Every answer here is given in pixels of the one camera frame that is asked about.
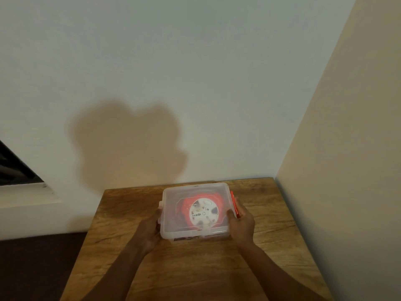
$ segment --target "wooden tabletop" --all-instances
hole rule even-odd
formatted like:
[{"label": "wooden tabletop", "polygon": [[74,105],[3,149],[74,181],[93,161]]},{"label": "wooden tabletop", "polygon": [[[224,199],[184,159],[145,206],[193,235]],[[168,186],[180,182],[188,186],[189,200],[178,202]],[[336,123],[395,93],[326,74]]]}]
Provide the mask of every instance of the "wooden tabletop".
[{"label": "wooden tabletop", "polygon": [[[255,217],[255,243],[295,279],[330,298],[273,178],[225,182]],[[140,220],[158,207],[166,187],[171,185],[104,192],[62,301],[80,300],[95,286]],[[162,240],[141,263],[127,296],[127,300],[155,299],[267,300],[231,239],[175,244]]]}]

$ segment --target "person's left arm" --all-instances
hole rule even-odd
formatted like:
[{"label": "person's left arm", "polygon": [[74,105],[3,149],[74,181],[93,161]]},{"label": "person's left arm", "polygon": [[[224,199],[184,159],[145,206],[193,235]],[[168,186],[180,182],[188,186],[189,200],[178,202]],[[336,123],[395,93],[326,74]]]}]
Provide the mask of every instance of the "person's left arm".
[{"label": "person's left arm", "polygon": [[135,273],[143,258],[160,241],[160,225],[157,220],[161,209],[142,220],[131,240],[95,287],[82,299],[83,301],[121,300],[127,297]]}]

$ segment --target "translucent plastic box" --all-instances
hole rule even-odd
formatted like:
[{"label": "translucent plastic box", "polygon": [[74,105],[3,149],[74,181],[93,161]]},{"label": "translucent plastic box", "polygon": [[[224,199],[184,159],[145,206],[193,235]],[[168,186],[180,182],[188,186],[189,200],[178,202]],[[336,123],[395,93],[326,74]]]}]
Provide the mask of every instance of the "translucent plastic box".
[{"label": "translucent plastic box", "polygon": [[173,241],[228,235],[226,212],[235,211],[230,189],[224,182],[166,188],[160,205],[160,234]]}]

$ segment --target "person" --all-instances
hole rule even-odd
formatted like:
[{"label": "person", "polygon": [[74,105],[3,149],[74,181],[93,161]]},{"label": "person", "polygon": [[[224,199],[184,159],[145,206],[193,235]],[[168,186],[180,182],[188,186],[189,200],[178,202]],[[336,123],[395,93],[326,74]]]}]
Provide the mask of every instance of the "person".
[{"label": "person", "polygon": [[[323,297],[288,275],[253,242],[255,221],[252,214],[237,202],[239,218],[227,211],[230,235],[270,301],[321,301]],[[157,224],[162,210],[142,220],[131,240],[110,266],[103,278],[83,298],[83,301],[125,300],[135,273],[143,258],[160,240]]]}]

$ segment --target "white wall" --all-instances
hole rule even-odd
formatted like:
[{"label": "white wall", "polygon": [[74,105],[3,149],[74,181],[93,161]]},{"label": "white wall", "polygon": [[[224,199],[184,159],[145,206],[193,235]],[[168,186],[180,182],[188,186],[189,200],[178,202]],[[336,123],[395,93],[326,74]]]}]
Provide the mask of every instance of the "white wall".
[{"label": "white wall", "polygon": [[0,209],[13,238],[104,188],[275,176],[354,0],[1,3],[0,139],[63,200]]},{"label": "white wall", "polygon": [[277,175],[336,300],[401,296],[401,0],[357,0]]}]

